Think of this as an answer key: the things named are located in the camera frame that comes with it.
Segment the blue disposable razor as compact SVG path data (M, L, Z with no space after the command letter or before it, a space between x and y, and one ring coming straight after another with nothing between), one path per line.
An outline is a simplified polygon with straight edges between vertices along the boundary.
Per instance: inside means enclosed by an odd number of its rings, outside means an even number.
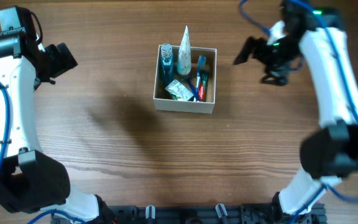
M195 86L191 83L191 78L185 78L185 81L187 82L187 84L190 87L190 90L194 96L193 101L194 102L199 101L198 91L196 90Z

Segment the blue toothbrush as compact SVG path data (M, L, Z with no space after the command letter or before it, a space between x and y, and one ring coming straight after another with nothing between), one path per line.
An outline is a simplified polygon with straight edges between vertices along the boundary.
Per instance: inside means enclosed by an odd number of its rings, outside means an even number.
M206 64L206 57L204 55L200 55L198 59L198 71L196 75L196 101L203 101L204 99L204 86L202 84L203 76L202 70Z

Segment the colgate toothpaste tube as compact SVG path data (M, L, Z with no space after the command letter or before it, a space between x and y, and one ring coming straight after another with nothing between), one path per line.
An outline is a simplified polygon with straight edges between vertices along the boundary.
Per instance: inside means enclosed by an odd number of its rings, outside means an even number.
M207 70L200 71L200 80L198 82L199 101L205 101L206 89L208 87L209 72Z

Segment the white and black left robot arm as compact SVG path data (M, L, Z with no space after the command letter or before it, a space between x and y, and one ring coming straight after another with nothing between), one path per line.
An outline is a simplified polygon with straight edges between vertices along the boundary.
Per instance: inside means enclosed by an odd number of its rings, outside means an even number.
M100 196L71 185L65 166L43 153L37 137L34 91L75 68L75 58L66 44L43 46L40 22L24 7L1 9L0 26L0 205L36 219L117 223Z

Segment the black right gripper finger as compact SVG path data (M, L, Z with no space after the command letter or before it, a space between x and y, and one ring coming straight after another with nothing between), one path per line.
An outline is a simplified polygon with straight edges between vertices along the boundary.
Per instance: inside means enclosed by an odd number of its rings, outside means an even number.
M239 65L242 63L246 63L248 61L249 55L253 52L254 45L255 45L255 38L249 37L245 41L238 56L234 59L233 65Z
M267 74L260 79L260 82L262 84L268 84L268 85L285 86L288 84L288 79L287 77L281 77L281 76L276 77L271 74Z

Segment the green white soap packet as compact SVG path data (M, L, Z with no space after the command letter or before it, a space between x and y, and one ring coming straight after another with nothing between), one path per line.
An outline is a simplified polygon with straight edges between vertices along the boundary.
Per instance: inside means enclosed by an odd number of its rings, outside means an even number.
M194 98L194 94L182 84L182 82L174 79L166 87L165 91L170 98L175 101L191 101Z

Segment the white floral lotion tube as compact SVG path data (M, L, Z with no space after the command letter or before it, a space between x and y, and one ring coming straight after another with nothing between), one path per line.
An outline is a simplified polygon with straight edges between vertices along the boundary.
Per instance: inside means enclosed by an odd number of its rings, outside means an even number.
M191 46L188 26L185 27L180 48L178 50L177 72L180 76L187 76L191 71Z

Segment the teal mouthwash bottle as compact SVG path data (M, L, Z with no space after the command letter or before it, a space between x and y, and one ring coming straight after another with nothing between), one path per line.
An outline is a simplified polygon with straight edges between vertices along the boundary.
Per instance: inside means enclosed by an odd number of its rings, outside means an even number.
M160 78L165 86L174 79L174 54L172 46L168 43L162 44L160 48Z

